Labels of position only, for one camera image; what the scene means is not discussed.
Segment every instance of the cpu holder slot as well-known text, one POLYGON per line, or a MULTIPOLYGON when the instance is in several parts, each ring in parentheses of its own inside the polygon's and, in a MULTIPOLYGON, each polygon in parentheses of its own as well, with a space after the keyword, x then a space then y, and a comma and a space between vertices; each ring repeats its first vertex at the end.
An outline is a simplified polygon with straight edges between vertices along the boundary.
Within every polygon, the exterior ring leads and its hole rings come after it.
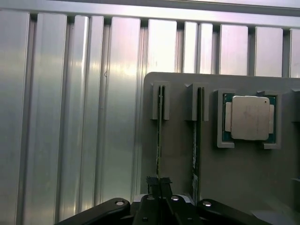
POLYGON ((163 120, 170 119, 170 91, 171 85, 169 82, 166 81, 155 81, 152 85, 152 113, 151 119, 157 120, 158 119, 158 96, 159 96, 159 89, 163 89, 163 120))
POLYGON ((207 83, 193 83, 187 87, 186 120, 197 121, 199 115, 201 115, 200 119, 202 121, 209 120, 209 95, 207 93, 207 86, 207 83))
POLYGON ((294 98, 293 122, 300 122, 300 90, 292 90, 294 98))
POLYGON ((258 91, 238 95, 235 90, 218 90, 217 146, 234 148, 235 140, 256 141, 264 149, 281 144, 281 95, 258 91))

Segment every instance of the corrugated metal wall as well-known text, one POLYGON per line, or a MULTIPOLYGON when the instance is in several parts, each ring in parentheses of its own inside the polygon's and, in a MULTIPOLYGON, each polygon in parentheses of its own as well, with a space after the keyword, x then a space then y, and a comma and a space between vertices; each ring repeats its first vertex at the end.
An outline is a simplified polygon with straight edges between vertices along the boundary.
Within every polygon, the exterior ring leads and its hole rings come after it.
POLYGON ((148 72, 300 77, 286 27, 0 11, 0 30, 0 224, 139 193, 148 72))

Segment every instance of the metal screw head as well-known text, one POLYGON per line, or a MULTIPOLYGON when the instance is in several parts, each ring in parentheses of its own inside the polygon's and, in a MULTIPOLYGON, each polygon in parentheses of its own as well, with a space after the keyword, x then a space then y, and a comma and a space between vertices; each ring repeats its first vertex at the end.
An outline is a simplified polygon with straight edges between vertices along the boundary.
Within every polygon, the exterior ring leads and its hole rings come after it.
POLYGON ((178 201, 178 200, 179 200, 179 197, 173 195, 173 196, 171 197, 171 199, 172 199, 173 201, 178 201))
POLYGON ((210 203, 210 202, 203 202, 203 205, 204 205, 204 206, 207 206, 207 207, 210 207, 210 206, 211 206, 211 203, 210 203))
POLYGON ((116 202, 116 205, 124 205, 124 202, 116 202))

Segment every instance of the black mechanical arm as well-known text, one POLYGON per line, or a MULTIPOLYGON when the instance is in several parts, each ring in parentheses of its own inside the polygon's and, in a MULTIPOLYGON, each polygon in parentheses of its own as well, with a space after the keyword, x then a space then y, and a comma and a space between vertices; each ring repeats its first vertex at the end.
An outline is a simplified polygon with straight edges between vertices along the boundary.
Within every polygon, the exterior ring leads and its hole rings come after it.
POLYGON ((148 194, 132 204, 113 198, 57 225, 269 225, 269 223, 212 199, 193 205, 173 195, 169 178, 147 178, 148 194))

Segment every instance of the gray mounting plate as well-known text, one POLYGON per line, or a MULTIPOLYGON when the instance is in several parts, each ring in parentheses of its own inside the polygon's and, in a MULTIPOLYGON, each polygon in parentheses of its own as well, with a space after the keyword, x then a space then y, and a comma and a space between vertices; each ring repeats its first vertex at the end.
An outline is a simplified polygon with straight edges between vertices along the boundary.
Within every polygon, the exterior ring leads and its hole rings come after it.
MULTIPOLYGON (((151 120, 152 85, 170 83, 169 120, 162 125, 161 175, 171 178, 174 193, 191 188, 193 126, 186 121, 187 87, 206 84, 209 120, 201 126, 200 192, 239 210, 270 210, 273 202, 293 207, 292 178, 299 174, 299 130, 295 121, 293 90, 300 79, 230 75, 150 73, 143 89, 142 180, 156 175, 157 122, 151 120), (236 95, 256 95, 258 91, 282 93, 281 149, 263 149, 255 142, 234 140, 234 148, 217 148, 217 100, 215 91, 235 90, 236 95)), ((146 193, 145 182, 141 192, 146 193)))

